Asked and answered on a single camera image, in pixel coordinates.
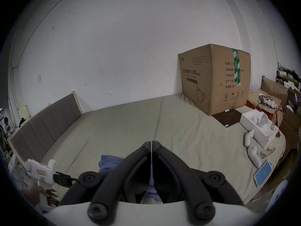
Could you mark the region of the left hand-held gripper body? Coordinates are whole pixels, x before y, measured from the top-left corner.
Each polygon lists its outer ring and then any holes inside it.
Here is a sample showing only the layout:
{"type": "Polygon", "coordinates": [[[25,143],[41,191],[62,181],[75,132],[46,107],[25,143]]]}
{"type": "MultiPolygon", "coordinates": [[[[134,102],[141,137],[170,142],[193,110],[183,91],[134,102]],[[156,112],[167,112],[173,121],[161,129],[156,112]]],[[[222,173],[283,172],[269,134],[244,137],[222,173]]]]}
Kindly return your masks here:
{"type": "Polygon", "coordinates": [[[58,206],[59,201],[55,198],[56,191],[52,189],[54,184],[70,188],[76,181],[70,175],[55,171],[56,161],[51,159],[48,165],[43,165],[35,160],[28,159],[25,163],[28,175],[35,179],[38,186],[43,189],[39,193],[39,202],[36,206],[58,206]]]}

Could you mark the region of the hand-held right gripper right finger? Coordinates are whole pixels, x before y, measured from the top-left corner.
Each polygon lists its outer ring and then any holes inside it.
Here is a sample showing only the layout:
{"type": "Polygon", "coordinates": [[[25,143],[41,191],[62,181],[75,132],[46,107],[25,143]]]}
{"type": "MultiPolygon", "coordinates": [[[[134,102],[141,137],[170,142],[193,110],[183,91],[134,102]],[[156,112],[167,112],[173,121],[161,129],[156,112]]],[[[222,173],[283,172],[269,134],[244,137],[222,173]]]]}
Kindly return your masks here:
{"type": "Polygon", "coordinates": [[[212,221],[214,202],[243,206],[236,190],[218,171],[190,168],[160,142],[152,142],[154,187],[162,202],[185,201],[189,221],[212,221]]]}

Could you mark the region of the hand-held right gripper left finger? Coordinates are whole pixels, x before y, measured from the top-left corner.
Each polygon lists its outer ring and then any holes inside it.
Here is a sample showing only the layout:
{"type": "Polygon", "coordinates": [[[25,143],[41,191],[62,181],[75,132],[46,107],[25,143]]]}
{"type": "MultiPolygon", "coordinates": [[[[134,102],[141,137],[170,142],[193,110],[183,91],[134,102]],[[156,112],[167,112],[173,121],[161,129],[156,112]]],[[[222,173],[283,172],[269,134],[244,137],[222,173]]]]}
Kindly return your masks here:
{"type": "Polygon", "coordinates": [[[92,221],[113,221],[118,202],[139,203],[150,186],[151,142],[128,155],[113,170],[87,171],[69,188],[59,206],[90,202],[92,221]]]}

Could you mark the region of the person's left hand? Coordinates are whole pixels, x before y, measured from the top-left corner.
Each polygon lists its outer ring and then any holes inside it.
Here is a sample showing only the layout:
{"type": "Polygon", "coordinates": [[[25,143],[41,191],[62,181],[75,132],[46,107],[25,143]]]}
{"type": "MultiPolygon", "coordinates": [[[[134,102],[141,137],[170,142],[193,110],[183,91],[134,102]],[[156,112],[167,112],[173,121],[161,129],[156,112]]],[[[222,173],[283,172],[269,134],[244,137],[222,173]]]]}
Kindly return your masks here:
{"type": "Polygon", "coordinates": [[[37,204],[40,203],[40,194],[43,194],[47,198],[49,198],[50,204],[57,204],[57,195],[55,194],[56,190],[44,190],[41,186],[34,185],[31,188],[25,188],[19,191],[20,194],[28,201],[30,205],[34,208],[37,204]]]}

